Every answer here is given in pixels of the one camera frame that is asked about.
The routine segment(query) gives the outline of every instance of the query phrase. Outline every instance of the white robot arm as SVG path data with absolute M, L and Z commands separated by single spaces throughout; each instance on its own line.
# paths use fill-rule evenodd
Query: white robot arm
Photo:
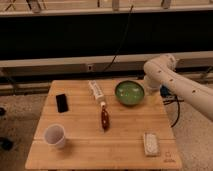
M 177 60 L 171 54 L 147 61 L 144 79 L 148 88 L 156 91 L 161 84 L 166 86 L 213 121 L 213 90 L 173 72 L 176 65 Z

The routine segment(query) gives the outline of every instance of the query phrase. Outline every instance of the cup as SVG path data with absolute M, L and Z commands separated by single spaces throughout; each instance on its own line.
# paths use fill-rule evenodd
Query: cup
M 64 127 L 59 124 L 50 125 L 44 131 L 44 141 L 54 148 L 63 148 L 66 144 Z

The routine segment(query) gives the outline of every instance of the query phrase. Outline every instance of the smartphone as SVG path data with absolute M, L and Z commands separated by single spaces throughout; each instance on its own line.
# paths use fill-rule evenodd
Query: smartphone
M 65 94 L 56 95 L 56 102 L 59 113 L 68 111 L 67 98 Z

